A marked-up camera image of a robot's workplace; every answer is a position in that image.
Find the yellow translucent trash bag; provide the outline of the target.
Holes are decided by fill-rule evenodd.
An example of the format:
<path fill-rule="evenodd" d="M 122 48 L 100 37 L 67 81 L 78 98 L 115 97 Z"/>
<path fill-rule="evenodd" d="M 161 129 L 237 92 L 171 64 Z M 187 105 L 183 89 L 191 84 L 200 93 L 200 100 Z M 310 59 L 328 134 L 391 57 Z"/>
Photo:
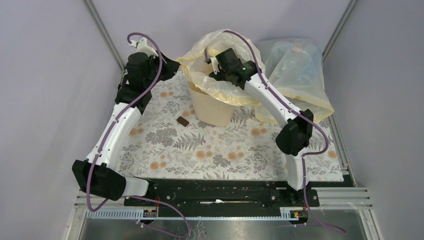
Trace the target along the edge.
<path fill-rule="evenodd" d="M 265 72 L 266 67 L 261 60 L 260 50 L 249 38 L 230 29 L 206 34 L 176 61 L 180 63 L 185 79 L 214 99 L 233 106 L 255 105 L 259 101 L 240 87 L 210 76 L 222 71 L 216 56 L 230 48 L 242 63 L 257 60 L 259 68 Z"/>

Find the beige plastic trash bin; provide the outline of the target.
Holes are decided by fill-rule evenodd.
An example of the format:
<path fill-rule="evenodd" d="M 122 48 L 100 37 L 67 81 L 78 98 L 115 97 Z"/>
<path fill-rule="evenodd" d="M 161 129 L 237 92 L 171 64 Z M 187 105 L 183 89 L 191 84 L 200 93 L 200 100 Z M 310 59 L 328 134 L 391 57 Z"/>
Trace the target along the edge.
<path fill-rule="evenodd" d="M 198 120 L 217 127 L 224 127 L 230 123 L 235 106 L 211 97 L 190 81 L 187 85 Z"/>

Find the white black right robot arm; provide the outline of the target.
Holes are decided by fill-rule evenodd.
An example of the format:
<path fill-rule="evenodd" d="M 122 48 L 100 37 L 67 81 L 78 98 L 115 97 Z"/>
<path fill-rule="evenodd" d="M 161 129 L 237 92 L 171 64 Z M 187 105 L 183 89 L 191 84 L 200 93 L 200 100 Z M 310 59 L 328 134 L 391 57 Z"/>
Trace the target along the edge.
<path fill-rule="evenodd" d="M 212 66 L 210 77 L 229 82 L 259 100 L 277 121 L 281 131 L 275 142 L 286 156 L 287 183 L 291 187 L 286 198 L 293 206 L 301 205 L 307 199 L 304 188 L 309 182 L 302 155 L 307 152 L 313 133 L 313 113 L 292 104 L 271 84 L 255 60 L 242 62 L 232 48 L 217 56 L 206 55 L 205 63 Z"/>

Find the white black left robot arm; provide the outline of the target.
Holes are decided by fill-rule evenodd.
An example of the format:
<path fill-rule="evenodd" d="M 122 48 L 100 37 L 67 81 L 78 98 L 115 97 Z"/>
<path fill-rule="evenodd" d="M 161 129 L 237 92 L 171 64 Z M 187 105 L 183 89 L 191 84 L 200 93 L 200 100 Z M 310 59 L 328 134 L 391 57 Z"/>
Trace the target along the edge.
<path fill-rule="evenodd" d="M 117 162 L 130 131 L 142 116 L 152 94 L 147 92 L 159 81 L 171 79 L 180 64 L 163 56 L 136 52 L 128 57 L 126 73 L 118 86 L 112 115 L 93 150 L 84 160 L 76 160 L 72 172 L 84 193 L 117 201 L 135 196 L 144 206 L 152 204 L 155 192 L 149 182 L 136 177 L 124 177 L 116 172 Z"/>

